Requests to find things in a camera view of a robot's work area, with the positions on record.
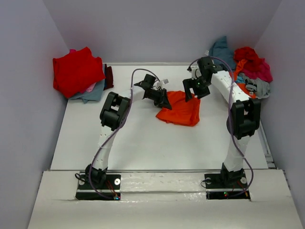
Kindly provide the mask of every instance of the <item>gray cloth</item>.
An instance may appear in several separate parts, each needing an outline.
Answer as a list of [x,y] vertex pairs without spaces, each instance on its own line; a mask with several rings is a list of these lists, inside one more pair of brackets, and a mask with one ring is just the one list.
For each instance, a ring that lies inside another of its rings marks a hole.
[[252,91],[252,89],[254,89],[256,97],[258,97],[260,99],[269,97],[270,85],[268,82],[265,82],[265,81],[261,80],[260,78],[257,78],[256,80],[250,79],[244,73],[239,73],[238,75],[244,79],[244,81],[246,82],[246,88],[249,91]]
[[70,99],[82,99],[83,103],[86,104],[88,101],[100,101],[105,86],[105,80],[97,82],[92,92],[76,93]]

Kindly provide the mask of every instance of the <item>pile of clothes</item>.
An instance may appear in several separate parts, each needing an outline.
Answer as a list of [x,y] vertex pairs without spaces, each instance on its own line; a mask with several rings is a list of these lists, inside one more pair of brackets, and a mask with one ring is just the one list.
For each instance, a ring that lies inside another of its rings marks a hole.
[[238,86],[252,98],[267,98],[270,95],[269,83],[273,80],[270,66],[264,58],[259,58],[255,50],[243,47],[235,51],[228,48],[227,37],[221,37],[209,50],[209,55],[227,62],[234,71]]
[[112,68],[93,57],[86,47],[53,59],[53,87],[68,99],[100,101],[104,90],[113,87]]

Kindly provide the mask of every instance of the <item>orange cloth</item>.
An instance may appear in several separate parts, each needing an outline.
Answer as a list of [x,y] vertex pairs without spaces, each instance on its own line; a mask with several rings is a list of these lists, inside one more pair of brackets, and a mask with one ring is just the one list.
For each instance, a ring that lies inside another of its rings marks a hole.
[[256,95],[255,93],[251,93],[248,89],[246,89],[246,84],[245,83],[237,83],[237,85],[240,87],[240,89],[243,90],[243,92],[245,92],[248,96],[250,96],[251,98],[255,99]]
[[168,92],[168,100],[172,110],[162,108],[156,115],[160,120],[177,125],[194,126],[199,122],[200,100],[197,98],[185,101],[185,93],[182,91]]
[[234,81],[237,80],[237,75],[242,71],[244,68],[244,64],[247,63],[248,60],[242,59],[240,62],[237,63],[236,70],[234,72]]

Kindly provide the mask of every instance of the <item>pink cloth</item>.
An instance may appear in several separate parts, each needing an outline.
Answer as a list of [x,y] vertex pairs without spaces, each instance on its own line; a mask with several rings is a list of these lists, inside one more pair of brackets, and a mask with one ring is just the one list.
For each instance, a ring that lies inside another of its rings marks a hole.
[[[76,52],[75,49],[70,49],[69,53],[74,53]],[[86,90],[81,91],[80,93],[84,93],[84,92],[92,92],[92,90],[94,89],[96,83],[91,84]]]
[[270,83],[273,78],[270,72],[270,66],[265,62],[265,59],[262,58],[262,62],[260,64],[260,70],[257,72],[252,72],[246,69],[242,69],[242,72],[248,76],[250,79],[256,79],[256,78],[260,78],[261,80],[264,80],[268,83]]

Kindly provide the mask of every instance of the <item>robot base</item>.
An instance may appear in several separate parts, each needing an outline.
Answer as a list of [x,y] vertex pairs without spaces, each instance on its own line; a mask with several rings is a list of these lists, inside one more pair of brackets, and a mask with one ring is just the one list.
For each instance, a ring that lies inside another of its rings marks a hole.
[[[85,179],[85,173],[80,173],[80,178]],[[107,187],[106,182],[109,181],[112,185],[117,196],[115,196]],[[91,187],[89,183],[79,180],[77,185],[77,191],[75,197],[78,200],[121,200],[120,187],[121,187],[121,175],[120,174],[107,174],[106,182],[103,185],[95,186],[95,188],[101,192],[107,198],[103,198],[98,195]]]
[[[208,190],[207,199],[229,199],[248,186],[243,169],[229,172],[224,164],[220,173],[205,174],[204,181]],[[244,194],[232,198],[250,199],[250,193],[245,191]]]

